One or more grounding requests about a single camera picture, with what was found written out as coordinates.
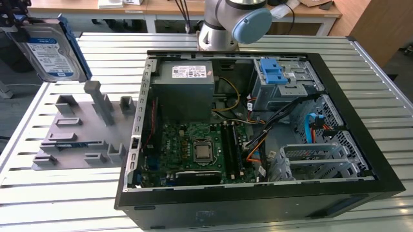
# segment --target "light blue joint cap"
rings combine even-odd
[[[270,10],[259,8],[250,12],[236,23],[232,38],[242,44],[255,42],[270,29],[272,15]]]

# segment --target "blue latch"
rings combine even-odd
[[[267,84],[286,84],[288,81],[283,77],[282,67],[272,58],[260,59],[260,69],[264,75],[264,82]]]

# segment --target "slotted metal surface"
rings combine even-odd
[[[196,49],[195,37],[183,34],[84,33],[79,45],[92,79],[113,101],[139,95],[147,50]],[[342,37],[266,36],[258,43],[240,45],[240,50],[320,54],[407,190],[337,218],[191,231],[413,231],[411,105],[358,44]],[[42,84],[0,156],[1,231],[139,231],[112,208],[120,168],[30,170],[56,113],[52,104],[63,93],[73,94],[77,101],[92,100],[81,84]]]

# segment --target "blue hard drive label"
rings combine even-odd
[[[67,77],[73,75],[73,69],[67,58],[60,54],[60,46],[53,38],[30,38],[28,47],[32,50],[37,61],[52,76]]]

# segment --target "ram slot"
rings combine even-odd
[[[239,176],[239,149],[236,141],[236,133],[232,125],[220,126],[222,147],[226,161],[226,176],[235,179]]]

